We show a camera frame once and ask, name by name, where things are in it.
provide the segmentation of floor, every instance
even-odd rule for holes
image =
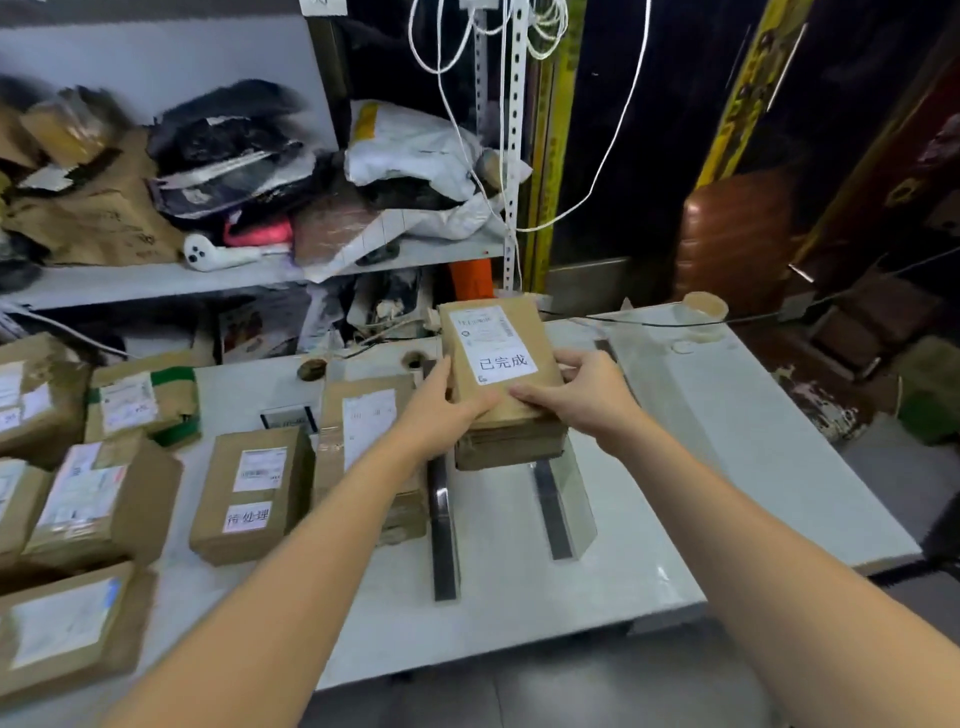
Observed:
[[[844,457],[920,540],[960,492],[960,454],[878,415]],[[960,582],[936,573],[889,593],[960,644]],[[317,693],[304,728],[782,728],[723,628],[628,637],[609,629]]]

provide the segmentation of orange object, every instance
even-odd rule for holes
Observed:
[[[488,257],[448,263],[457,301],[493,298],[493,270]]]

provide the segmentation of kraft paper package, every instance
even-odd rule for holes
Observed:
[[[482,387],[504,398],[457,443],[457,469],[478,471],[559,457],[566,426],[552,412],[510,397],[518,382],[560,386],[564,378],[534,300],[527,296],[440,306],[444,354],[453,359],[453,401]]]
[[[84,441],[142,429],[165,448],[200,438],[200,397],[190,350],[132,359],[93,371]]]
[[[143,432],[67,453],[24,548],[28,561],[81,570],[163,550],[183,465]]]
[[[0,456],[55,470],[83,441],[90,370],[49,333],[0,346]]]
[[[413,397],[414,388],[412,375],[326,383],[313,480],[314,507],[340,482],[349,466],[390,428]],[[429,520],[424,465],[400,487],[377,545],[399,544],[425,536]]]
[[[21,558],[34,530],[53,476],[25,460],[0,459],[0,578],[32,571]]]
[[[132,672],[155,582],[126,562],[0,597],[0,705]]]
[[[213,566],[266,556],[309,510],[313,465],[299,426],[220,435],[190,548]]]

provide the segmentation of electrical cord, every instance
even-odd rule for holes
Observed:
[[[956,248],[951,248],[951,249],[948,250],[948,251],[944,251],[944,252],[938,253],[938,254],[936,254],[936,255],[931,255],[930,257],[924,258],[923,260],[918,260],[916,263],[911,263],[910,265],[903,266],[902,268],[899,268],[899,269],[896,270],[896,271],[889,271],[889,272],[887,272],[887,273],[882,273],[882,274],[880,274],[879,276],[877,276],[876,278],[873,278],[873,279],[870,279],[870,280],[867,280],[867,281],[863,281],[863,282],[858,282],[858,283],[852,285],[850,288],[846,288],[846,289],[844,289],[844,290],[842,290],[842,291],[838,291],[838,292],[836,292],[836,293],[831,293],[831,294],[829,294],[829,295],[827,295],[827,296],[822,296],[822,297],[819,298],[819,299],[814,299],[813,301],[810,302],[810,304],[807,306],[807,308],[810,308],[811,306],[818,305],[818,304],[820,304],[820,303],[826,303],[827,301],[833,301],[834,299],[838,299],[838,298],[840,298],[840,297],[842,297],[842,296],[846,296],[846,295],[852,293],[853,291],[857,290],[858,288],[860,288],[860,287],[861,287],[862,285],[864,285],[865,283],[866,283],[866,284],[876,283],[876,282],[878,282],[879,280],[886,280],[886,279],[889,279],[889,278],[893,278],[894,276],[899,276],[899,275],[901,275],[901,274],[903,274],[903,273],[906,273],[907,271],[913,270],[914,268],[919,268],[919,267],[922,266],[922,265],[926,265],[926,263],[929,263],[929,262],[932,262],[932,261],[934,261],[934,260],[937,260],[938,258],[942,258],[942,257],[944,257],[944,256],[946,256],[946,255],[951,255],[951,254],[953,254],[953,253],[956,253],[957,251],[960,251],[960,246],[957,246]],[[887,255],[888,255],[888,254],[884,253],[884,254],[877,260],[877,262],[880,262],[880,261],[881,261],[884,257],[886,257]],[[564,316],[563,313],[556,313],[556,312],[554,312],[554,311],[546,311],[546,310],[544,310],[544,309],[542,309],[542,308],[540,309],[540,313],[545,313],[545,314],[547,314],[548,316]],[[628,321],[628,320],[626,320],[626,319],[604,318],[604,317],[602,317],[602,316],[567,316],[567,317],[565,317],[565,318],[568,318],[568,319],[570,319],[571,321],[574,320],[574,319],[590,319],[591,321],[603,321],[603,322],[606,322],[606,323],[609,323],[609,324],[633,324],[634,326],[642,326],[642,327],[649,327],[649,328],[694,328],[694,327],[712,327],[712,326],[716,326],[718,323],[719,323],[719,324],[727,324],[727,325],[729,325],[729,324],[748,324],[748,323],[750,323],[750,322],[752,322],[752,321],[763,321],[764,319],[772,319],[772,318],[776,318],[776,317],[779,317],[779,316],[780,316],[780,312],[779,312],[779,311],[771,311],[770,313],[758,313],[758,314],[756,314],[756,315],[754,315],[754,316],[740,316],[740,317],[735,318],[735,319],[726,319],[726,320],[721,321],[721,322],[707,321],[707,322],[704,322],[704,323],[702,323],[702,324],[651,324],[651,323],[646,322],[646,321]]]

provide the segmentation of shelf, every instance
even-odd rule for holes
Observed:
[[[483,232],[467,240],[457,241],[407,235],[401,238],[400,255],[393,260],[363,267],[351,265],[339,275],[502,255],[502,241]],[[272,255],[255,263],[213,273],[200,273],[179,263],[132,265],[123,268],[67,266],[48,268],[29,288],[0,296],[0,307],[3,303],[18,303],[33,310],[46,310],[91,303],[209,293],[301,280],[306,280],[303,270],[286,255]]]

